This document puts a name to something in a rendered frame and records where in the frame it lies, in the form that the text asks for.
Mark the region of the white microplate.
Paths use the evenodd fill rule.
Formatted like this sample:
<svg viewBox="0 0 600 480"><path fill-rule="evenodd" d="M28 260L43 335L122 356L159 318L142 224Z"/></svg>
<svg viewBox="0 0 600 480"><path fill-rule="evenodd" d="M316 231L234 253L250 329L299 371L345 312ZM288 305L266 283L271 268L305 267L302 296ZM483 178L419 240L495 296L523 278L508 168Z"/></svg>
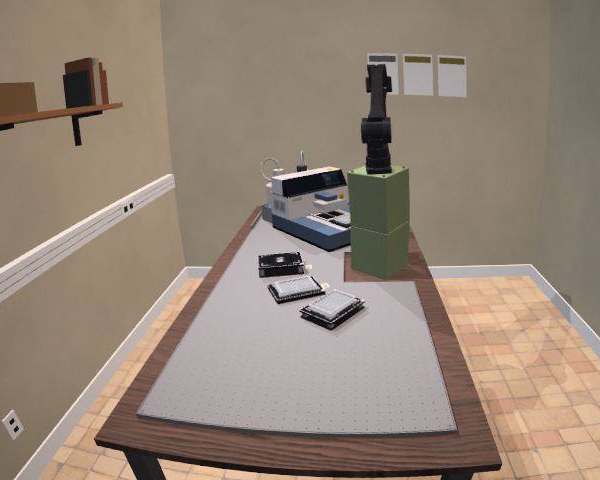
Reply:
<svg viewBox="0 0 600 480"><path fill-rule="evenodd" d="M337 217L334 217L333 220L335 220L336 222L342 223L342 224L349 224L350 223L350 213L344 214L344 215L340 215L340 216L337 216Z"/></svg>
<svg viewBox="0 0 600 480"><path fill-rule="evenodd" d="M275 289L280 295L293 295L318 288L310 276L298 277L274 282Z"/></svg>
<svg viewBox="0 0 600 480"><path fill-rule="evenodd" d="M308 309L325 317L327 316L331 318L352 305L355 301L357 301L355 296L338 290L333 290L327 295L309 304Z"/></svg>

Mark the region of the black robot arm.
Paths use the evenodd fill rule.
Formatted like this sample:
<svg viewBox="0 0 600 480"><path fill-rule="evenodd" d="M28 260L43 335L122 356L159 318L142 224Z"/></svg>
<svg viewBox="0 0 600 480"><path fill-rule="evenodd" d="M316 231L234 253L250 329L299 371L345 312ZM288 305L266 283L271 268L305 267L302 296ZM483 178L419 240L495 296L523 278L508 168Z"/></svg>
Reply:
<svg viewBox="0 0 600 480"><path fill-rule="evenodd" d="M371 92L371 108L368 118L362 118L361 122L362 143L367 143L367 174L391 174L390 152L386 147L391 143L391 120L386 116L386 92L392 92L391 76L387 76L385 64L367 65L367 70L366 92Z"/></svg>

